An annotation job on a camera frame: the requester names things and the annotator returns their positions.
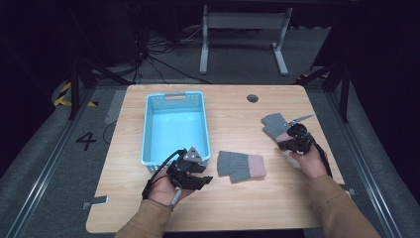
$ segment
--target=pink cloth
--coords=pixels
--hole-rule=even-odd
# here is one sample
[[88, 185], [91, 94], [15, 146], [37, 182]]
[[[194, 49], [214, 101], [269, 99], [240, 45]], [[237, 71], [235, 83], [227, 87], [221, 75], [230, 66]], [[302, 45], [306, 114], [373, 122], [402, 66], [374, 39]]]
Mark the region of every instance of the pink cloth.
[[248, 155], [248, 165], [250, 167], [251, 178], [265, 177], [266, 172], [263, 166], [263, 157], [258, 155]]

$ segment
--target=gray fabric piece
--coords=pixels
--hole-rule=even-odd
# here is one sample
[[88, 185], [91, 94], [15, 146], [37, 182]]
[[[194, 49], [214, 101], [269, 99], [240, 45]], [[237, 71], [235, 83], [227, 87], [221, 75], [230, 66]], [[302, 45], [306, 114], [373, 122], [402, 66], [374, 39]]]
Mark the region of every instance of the gray fabric piece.
[[229, 175], [231, 182], [239, 182], [245, 179], [251, 178], [250, 165], [248, 164], [248, 157], [244, 158], [235, 158], [230, 160], [231, 168], [235, 172]]
[[284, 126], [287, 122], [280, 113], [267, 115], [262, 119], [262, 122], [265, 124], [262, 130], [274, 140], [287, 131]]
[[217, 173], [219, 176], [228, 176], [235, 172], [230, 165], [231, 154], [230, 152], [219, 152], [219, 157], [217, 158]]
[[219, 176], [229, 176], [231, 182], [251, 178], [248, 155], [235, 152], [220, 151], [217, 158], [217, 173]]

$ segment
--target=folded cloth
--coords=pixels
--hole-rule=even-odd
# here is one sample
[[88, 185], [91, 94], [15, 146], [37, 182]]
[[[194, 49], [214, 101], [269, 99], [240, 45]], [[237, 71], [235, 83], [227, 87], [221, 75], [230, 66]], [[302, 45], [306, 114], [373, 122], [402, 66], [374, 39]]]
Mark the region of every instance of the folded cloth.
[[265, 177], [263, 157], [220, 151], [217, 159], [219, 176], [229, 176], [231, 182]]
[[262, 119], [262, 122], [264, 123], [262, 130], [274, 141], [281, 142], [291, 139], [285, 126], [287, 122], [280, 113], [267, 115]]

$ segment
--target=beige sleeve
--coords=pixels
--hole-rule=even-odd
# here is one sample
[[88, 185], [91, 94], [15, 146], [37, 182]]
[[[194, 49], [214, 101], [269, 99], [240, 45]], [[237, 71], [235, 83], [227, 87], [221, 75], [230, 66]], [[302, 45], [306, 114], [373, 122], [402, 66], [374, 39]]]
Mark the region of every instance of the beige sleeve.
[[152, 200], [142, 200], [139, 211], [115, 235], [116, 238], [161, 238], [172, 210]]
[[312, 180], [307, 195], [327, 237], [379, 237], [352, 199], [330, 177]]

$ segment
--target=person's arm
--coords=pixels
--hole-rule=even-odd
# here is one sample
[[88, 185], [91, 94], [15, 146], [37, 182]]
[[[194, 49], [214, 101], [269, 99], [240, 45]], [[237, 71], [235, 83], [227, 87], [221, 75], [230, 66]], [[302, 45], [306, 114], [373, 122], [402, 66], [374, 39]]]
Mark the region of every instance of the person's arm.
[[379, 237], [352, 199], [334, 182], [312, 145], [308, 154], [290, 152], [311, 179], [307, 195], [327, 237]]
[[[177, 190], [166, 177], [166, 170], [155, 179], [149, 198], [142, 200], [139, 211], [115, 235], [116, 238], [161, 238], [173, 207], [170, 206]], [[181, 201], [193, 190], [183, 190]]]

